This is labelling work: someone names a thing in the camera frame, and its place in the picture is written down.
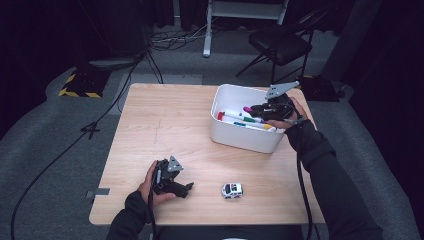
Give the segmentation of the black folding chair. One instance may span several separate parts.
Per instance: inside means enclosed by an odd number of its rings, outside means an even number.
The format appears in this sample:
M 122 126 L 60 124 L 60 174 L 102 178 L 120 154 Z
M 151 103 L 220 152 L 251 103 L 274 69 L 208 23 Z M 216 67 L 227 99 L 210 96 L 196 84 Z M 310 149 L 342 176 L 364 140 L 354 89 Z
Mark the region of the black folding chair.
M 306 14 L 289 26 L 277 24 L 250 34 L 248 42 L 259 52 L 259 55 L 241 69 L 236 77 L 262 61 L 272 63 L 271 84 L 277 84 L 297 71 L 304 74 L 308 55 L 313 48 L 314 32 L 325 21 L 330 12 L 331 7 L 323 7 Z M 303 58 L 299 67 L 283 77 L 276 77 L 277 66 L 286 66 L 299 58 Z

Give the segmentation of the person's right hand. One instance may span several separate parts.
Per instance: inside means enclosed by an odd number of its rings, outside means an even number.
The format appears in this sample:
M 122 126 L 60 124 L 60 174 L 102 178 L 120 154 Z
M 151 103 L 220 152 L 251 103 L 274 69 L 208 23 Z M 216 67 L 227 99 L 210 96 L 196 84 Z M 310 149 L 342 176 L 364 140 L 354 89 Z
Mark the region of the person's right hand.
M 295 106 L 295 109 L 293 110 L 292 115 L 288 119 L 285 119 L 284 121 L 269 120 L 268 124 L 279 129 L 289 129 L 295 125 L 295 122 L 297 120 L 301 120 L 301 119 L 306 120 L 308 118 L 305 110 L 299 104 L 299 102 L 294 97 L 291 97 L 291 100 Z

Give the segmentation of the white toy car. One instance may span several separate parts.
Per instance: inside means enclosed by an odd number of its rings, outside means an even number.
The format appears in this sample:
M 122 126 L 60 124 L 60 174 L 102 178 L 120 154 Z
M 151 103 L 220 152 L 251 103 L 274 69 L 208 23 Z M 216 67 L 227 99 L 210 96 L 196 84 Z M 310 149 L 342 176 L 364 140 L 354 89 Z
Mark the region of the white toy car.
M 221 193 L 224 199 L 235 199 L 243 196 L 241 183 L 227 183 L 222 186 Z

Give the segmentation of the white plastic bin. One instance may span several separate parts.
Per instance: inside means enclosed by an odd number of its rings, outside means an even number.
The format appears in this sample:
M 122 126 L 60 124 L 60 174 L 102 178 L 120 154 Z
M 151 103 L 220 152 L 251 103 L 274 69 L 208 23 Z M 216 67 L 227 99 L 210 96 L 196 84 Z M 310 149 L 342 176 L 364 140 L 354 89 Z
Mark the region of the white plastic bin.
M 218 87 L 211 107 L 211 138 L 216 143 L 261 153 L 273 153 L 284 137 L 282 129 L 267 132 L 254 127 L 234 126 L 217 119 L 218 112 L 250 117 L 243 107 L 265 101 L 266 92 L 250 87 L 223 84 Z

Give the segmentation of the yellow cap marker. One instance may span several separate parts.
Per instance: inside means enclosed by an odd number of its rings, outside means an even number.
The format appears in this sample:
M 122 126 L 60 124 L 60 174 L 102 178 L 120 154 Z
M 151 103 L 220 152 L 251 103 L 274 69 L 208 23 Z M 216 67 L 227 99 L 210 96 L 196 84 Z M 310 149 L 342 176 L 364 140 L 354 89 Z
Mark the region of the yellow cap marker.
M 247 122 L 245 123 L 247 126 L 254 127 L 260 130 L 265 130 L 267 132 L 275 132 L 277 128 L 273 127 L 269 124 L 262 124 L 262 123 L 253 123 L 253 122 Z

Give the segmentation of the person's dark lap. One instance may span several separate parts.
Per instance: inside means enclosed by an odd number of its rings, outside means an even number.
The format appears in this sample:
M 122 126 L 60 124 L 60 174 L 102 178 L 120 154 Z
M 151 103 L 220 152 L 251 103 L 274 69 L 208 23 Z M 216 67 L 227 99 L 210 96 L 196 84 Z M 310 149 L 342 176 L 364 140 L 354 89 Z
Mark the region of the person's dark lap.
M 165 226 L 160 240 L 304 240 L 299 225 Z

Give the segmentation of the light blue cap marker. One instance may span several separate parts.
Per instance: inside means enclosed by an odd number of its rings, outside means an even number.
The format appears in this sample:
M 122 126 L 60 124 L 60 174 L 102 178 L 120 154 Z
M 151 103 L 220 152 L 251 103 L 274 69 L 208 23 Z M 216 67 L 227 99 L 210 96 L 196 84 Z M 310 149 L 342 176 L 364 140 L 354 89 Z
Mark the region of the light blue cap marker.
M 238 119 L 230 118 L 230 117 L 224 116 L 222 121 L 226 122 L 228 124 L 234 125 L 234 126 L 240 126 L 240 127 L 246 127 L 247 126 L 244 122 L 239 121 Z

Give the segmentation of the black base with yellow mark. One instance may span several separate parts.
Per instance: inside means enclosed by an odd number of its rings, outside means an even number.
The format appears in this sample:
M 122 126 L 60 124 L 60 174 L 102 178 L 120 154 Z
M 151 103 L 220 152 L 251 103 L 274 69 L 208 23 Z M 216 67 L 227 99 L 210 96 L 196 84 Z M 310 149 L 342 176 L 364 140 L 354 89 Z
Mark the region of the black base with yellow mark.
M 298 76 L 296 80 L 307 101 L 339 101 L 332 83 L 321 76 Z

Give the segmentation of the white metal stand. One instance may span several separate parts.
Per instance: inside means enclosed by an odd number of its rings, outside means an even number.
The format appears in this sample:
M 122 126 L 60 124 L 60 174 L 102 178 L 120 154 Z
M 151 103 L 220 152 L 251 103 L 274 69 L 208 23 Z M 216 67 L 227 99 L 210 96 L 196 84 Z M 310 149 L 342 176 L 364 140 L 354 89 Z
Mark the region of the white metal stand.
M 203 56 L 208 58 L 211 55 L 212 20 L 214 17 L 275 20 L 278 24 L 282 24 L 288 3 L 289 0 L 282 0 L 281 3 L 273 4 L 208 0 Z

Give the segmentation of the grey pillar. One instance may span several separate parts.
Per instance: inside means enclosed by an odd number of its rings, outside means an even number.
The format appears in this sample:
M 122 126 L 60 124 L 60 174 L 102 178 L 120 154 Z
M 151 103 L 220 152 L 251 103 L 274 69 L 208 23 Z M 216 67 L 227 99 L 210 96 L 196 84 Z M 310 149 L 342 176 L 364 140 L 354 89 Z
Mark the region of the grey pillar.
M 340 81 L 369 30 L 382 0 L 355 0 L 348 21 L 339 36 L 321 76 Z

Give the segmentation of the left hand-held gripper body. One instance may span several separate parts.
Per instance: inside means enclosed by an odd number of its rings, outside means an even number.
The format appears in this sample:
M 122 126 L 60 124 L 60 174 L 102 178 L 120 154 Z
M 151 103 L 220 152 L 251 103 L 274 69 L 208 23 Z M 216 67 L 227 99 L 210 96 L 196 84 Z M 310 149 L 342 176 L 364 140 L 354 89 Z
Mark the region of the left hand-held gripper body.
M 175 177 L 183 170 L 178 160 L 171 156 L 157 162 L 153 174 L 152 188 L 156 194 L 173 193 L 185 191 L 185 186 L 174 181 Z

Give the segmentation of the grey round stand base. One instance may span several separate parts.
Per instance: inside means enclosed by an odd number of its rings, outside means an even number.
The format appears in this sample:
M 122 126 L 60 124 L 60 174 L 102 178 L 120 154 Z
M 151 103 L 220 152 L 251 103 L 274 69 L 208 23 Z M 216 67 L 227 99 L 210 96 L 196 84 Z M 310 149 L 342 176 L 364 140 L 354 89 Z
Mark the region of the grey round stand base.
M 116 71 L 126 69 L 134 66 L 138 63 L 137 58 L 110 58 L 90 61 L 89 64 L 98 69 L 104 71 Z

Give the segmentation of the grey tape strip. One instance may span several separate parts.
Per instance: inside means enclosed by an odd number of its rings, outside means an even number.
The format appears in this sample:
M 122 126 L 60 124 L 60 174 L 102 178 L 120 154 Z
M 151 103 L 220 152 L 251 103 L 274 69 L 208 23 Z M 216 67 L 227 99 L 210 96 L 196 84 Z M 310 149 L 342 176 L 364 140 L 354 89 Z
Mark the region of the grey tape strip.
M 109 192 L 109 188 L 97 188 L 95 190 L 88 190 L 85 197 L 87 199 L 94 199 L 96 196 L 107 196 Z

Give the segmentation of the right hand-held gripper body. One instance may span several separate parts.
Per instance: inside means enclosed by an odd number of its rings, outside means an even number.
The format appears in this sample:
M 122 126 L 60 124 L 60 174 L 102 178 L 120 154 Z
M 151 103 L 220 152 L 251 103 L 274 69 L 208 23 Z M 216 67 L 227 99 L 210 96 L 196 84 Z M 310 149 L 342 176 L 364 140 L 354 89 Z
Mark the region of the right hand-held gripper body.
M 295 110 L 295 105 L 287 92 L 299 86 L 298 81 L 272 84 L 266 93 L 265 99 L 267 103 L 265 106 L 271 109 L 277 116 L 277 119 L 282 121 L 289 118 Z

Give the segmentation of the dark green cap marker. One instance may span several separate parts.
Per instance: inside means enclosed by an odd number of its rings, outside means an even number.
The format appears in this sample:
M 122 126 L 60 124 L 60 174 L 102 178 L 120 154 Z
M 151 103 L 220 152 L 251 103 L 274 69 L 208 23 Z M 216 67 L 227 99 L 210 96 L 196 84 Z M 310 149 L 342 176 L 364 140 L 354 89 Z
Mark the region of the dark green cap marker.
M 245 117 L 245 116 L 238 115 L 238 114 L 233 114 L 231 112 L 223 112 L 223 116 L 231 117 L 233 119 L 237 119 L 237 120 L 244 121 L 244 122 L 251 122 L 251 123 L 256 122 L 256 120 L 253 119 L 253 118 Z

